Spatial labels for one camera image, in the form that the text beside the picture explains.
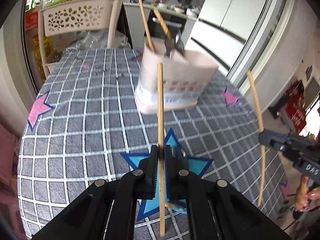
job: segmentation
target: finger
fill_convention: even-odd
[[[318,199],[320,198],[320,187],[311,190],[308,194],[308,199]]]
[[[314,202],[311,206],[307,207],[307,208],[303,208],[302,211],[308,211],[308,210],[313,210],[314,208],[320,206],[320,199],[317,199],[316,202]]]
[[[309,177],[302,175],[300,178],[300,185],[297,188],[296,199],[295,199],[295,208],[298,211],[302,211],[303,208],[308,207],[308,198],[307,194],[309,191],[307,182]]]

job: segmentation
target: wooden stick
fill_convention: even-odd
[[[251,72],[247,70],[247,76],[250,83],[250,88],[252,91],[254,106],[256,109],[256,115],[258,118],[258,128],[259,133],[263,132],[263,122],[262,122],[262,113],[260,109],[259,99],[257,95],[256,86],[254,85],[253,77],[251,75]],[[260,153],[261,153],[261,179],[260,179],[260,190],[259,190],[259,197],[258,197],[258,203],[257,206],[259,207],[261,205],[262,201],[262,194],[263,194],[263,186],[264,186],[264,177],[265,177],[265,169],[266,169],[266,147],[264,145],[260,146]]]
[[[169,28],[167,27],[167,25],[165,24],[160,12],[158,11],[157,8],[153,9],[153,12],[155,13],[156,17],[158,18],[160,25],[165,33],[166,36],[168,36],[169,40],[172,41],[172,35],[171,32],[169,31]]]
[[[150,36],[150,32],[149,32],[149,28],[148,28],[148,24],[147,24],[147,20],[146,20],[146,15],[144,14],[142,0],[138,0],[138,1],[139,1],[139,6],[140,6],[141,17],[142,17],[144,29],[146,31],[146,35],[147,35],[147,39],[148,39],[149,48],[151,49],[151,51],[155,52],[155,48],[153,47],[153,44],[151,41],[151,36]]]
[[[159,208],[160,236],[164,236],[164,109],[163,109],[163,65],[157,65],[157,96],[158,96],[158,148],[159,148]]]

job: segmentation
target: white basket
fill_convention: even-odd
[[[62,33],[108,30],[107,48],[113,41],[124,0],[73,0],[44,8],[38,13],[39,47],[44,74],[49,74],[43,36]]]
[[[194,108],[198,98],[218,65],[198,51],[185,50],[184,57],[176,50],[164,56],[163,43],[153,42],[156,53],[145,45],[134,99],[143,114],[157,112],[157,64],[163,63],[164,111]]]
[[[107,29],[115,1],[73,0],[45,8],[42,10],[45,35],[49,37],[74,31]]]

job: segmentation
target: gray checkered tablecloth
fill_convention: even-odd
[[[129,49],[98,49],[64,54],[39,95],[54,109],[26,126],[18,166],[20,213],[27,236],[35,234],[93,181],[119,179],[132,168],[120,153],[148,152],[157,142],[156,115],[137,111],[134,89],[140,62]],[[226,106],[225,88],[239,96]],[[166,112],[184,151],[213,158],[203,178],[224,178],[253,203],[258,198],[260,147],[254,111],[218,71],[195,109]],[[276,217],[284,198],[284,169],[274,150],[260,209]],[[134,239],[160,239],[159,213],[137,221]],[[164,239],[189,239],[187,217],[166,210]]]

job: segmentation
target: bowl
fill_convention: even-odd
[[[189,8],[187,9],[187,15],[193,18],[197,17],[197,15],[192,11],[192,9],[189,9]]]
[[[167,9],[168,6],[165,3],[158,3],[158,8]]]
[[[174,10],[176,11],[176,13],[184,13],[184,9],[179,7],[175,7]]]

